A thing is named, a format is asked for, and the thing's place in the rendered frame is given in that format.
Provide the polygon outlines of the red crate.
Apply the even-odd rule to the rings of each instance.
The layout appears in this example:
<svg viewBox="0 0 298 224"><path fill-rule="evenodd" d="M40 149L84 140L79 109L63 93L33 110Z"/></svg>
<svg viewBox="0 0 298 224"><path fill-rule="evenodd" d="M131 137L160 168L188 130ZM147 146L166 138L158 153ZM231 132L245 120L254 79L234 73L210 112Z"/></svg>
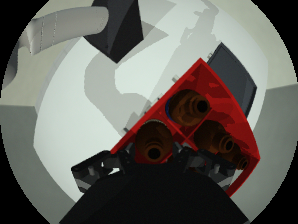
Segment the red crate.
<svg viewBox="0 0 298 224"><path fill-rule="evenodd" d="M183 127L171 121L165 113L167 100L176 92L183 89L197 91L199 94L207 98L210 103L209 113L198 124L190 127ZM260 161L260 154L256 140L241 107L224 82L202 58L199 58L122 137L122 139L110 150L111 154L115 154L118 150L122 150L123 147L129 145L129 143L135 143L135 136L138 129L149 119L161 120L170 129L173 136L173 142L178 142L180 145L183 145L185 142L188 144L190 143L191 145L189 145L194 148L196 152L198 148L188 138L198 129L205 119L221 123L226 130L226 134L231 135L234 142L239 145L241 154L246 156L248 160L245 169L225 191L229 197L242 186ZM172 126L177 131L175 131Z"/></svg>

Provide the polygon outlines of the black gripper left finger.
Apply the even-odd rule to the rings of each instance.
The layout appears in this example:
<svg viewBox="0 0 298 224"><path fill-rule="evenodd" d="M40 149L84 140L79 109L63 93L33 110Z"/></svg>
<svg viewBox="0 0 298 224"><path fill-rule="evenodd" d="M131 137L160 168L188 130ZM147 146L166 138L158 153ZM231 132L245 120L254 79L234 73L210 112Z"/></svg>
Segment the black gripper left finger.
<svg viewBox="0 0 298 224"><path fill-rule="evenodd" d="M80 192L85 193L97 179L109 175L113 168L119 168L123 174L143 172L141 166L134 160L135 154L135 143L129 143L122 150L118 150L117 154L104 150L71 167Z"/></svg>

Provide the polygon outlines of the brown glass bottle with cream label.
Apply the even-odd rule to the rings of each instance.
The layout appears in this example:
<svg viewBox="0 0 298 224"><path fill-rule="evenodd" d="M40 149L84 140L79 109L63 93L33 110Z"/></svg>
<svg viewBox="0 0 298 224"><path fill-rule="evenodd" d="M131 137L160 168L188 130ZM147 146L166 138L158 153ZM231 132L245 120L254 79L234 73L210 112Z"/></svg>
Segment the brown glass bottle with cream label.
<svg viewBox="0 0 298 224"><path fill-rule="evenodd" d="M135 136L137 150L151 162L160 161L170 151L172 144L171 131L158 119L146 121Z"/></svg>

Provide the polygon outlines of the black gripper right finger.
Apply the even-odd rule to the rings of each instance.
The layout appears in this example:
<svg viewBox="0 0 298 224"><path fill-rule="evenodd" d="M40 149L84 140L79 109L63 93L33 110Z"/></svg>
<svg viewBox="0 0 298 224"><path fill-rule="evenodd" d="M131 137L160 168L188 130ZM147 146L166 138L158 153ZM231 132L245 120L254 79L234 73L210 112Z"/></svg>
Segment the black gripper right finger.
<svg viewBox="0 0 298 224"><path fill-rule="evenodd" d="M168 165L166 172L185 173L189 167L195 167L197 172L211 177L224 191L229 188L237 167L236 164L206 149L198 149L197 153L192 153L178 142L173 142L172 155L174 160Z"/></svg>

